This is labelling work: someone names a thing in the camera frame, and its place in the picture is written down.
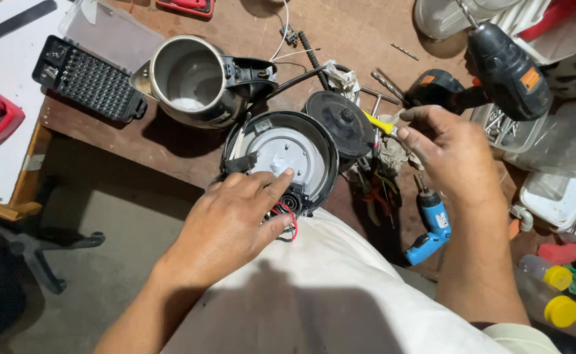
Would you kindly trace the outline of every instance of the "screwdriver bit set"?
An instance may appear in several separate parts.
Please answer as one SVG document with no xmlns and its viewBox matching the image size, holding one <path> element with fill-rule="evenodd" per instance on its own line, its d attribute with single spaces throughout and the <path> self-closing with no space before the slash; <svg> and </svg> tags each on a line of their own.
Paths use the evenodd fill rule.
<svg viewBox="0 0 576 354">
<path fill-rule="evenodd" d="M 129 84 L 131 74 L 78 48 L 71 40 L 48 36 L 32 79 L 103 116 L 121 122 L 141 118 L 147 102 Z"/>
</svg>

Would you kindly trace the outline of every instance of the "hand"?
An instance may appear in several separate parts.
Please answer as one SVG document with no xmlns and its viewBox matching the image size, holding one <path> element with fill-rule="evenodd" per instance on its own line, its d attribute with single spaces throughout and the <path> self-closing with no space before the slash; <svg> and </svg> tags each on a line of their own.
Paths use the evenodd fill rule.
<svg viewBox="0 0 576 354">
<path fill-rule="evenodd" d="M 504 203 L 498 171 L 480 125 L 434 105 L 409 109 L 400 118 L 411 123 L 400 128 L 398 136 L 448 197 L 472 207 L 487 201 Z"/>
<path fill-rule="evenodd" d="M 167 274 L 162 279 L 174 286 L 207 288 L 252 261 L 292 223 L 292 216 L 285 214 L 260 225 L 293 176 L 291 168 L 279 177 L 270 172 L 232 173 L 210 186 L 155 266 Z"/>
</svg>

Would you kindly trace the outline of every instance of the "red sponge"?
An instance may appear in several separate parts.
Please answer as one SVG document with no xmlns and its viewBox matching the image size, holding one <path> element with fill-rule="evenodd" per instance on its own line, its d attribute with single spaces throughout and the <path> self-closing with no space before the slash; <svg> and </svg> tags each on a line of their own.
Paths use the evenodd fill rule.
<svg viewBox="0 0 576 354">
<path fill-rule="evenodd" d="M 554 265 L 572 263 L 576 261 L 576 243 L 568 243 L 563 246 L 544 243 L 539 245 L 537 255 Z"/>
</svg>

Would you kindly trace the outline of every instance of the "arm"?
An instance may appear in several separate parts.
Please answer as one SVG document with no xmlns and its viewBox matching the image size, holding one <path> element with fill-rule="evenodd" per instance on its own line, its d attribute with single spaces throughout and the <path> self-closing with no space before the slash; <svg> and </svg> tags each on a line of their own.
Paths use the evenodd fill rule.
<svg viewBox="0 0 576 354">
<path fill-rule="evenodd" d="M 529 325 L 513 278 L 508 205 L 482 128 L 438 106 L 401 118 L 411 124 L 399 130 L 400 139 L 454 202 L 437 302 L 468 322 Z"/>
<path fill-rule="evenodd" d="M 257 257 L 292 223 L 290 215 L 279 215 L 260 225 L 293 175 L 292 169 L 278 178 L 234 173 L 210 187 L 94 353 L 159 353 L 207 288 Z"/>
</svg>

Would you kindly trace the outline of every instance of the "white cloth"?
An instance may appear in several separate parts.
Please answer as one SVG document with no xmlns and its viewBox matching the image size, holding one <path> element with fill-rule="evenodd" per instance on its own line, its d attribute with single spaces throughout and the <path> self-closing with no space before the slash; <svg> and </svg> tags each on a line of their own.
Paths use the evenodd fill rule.
<svg viewBox="0 0 576 354">
<path fill-rule="evenodd" d="M 509 353 L 406 285 L 365 239 L 321 209 L 300 218 L 293 243 L 274 241 L 212 286 L 162 351 L 324 352 Z"/>
</svg>

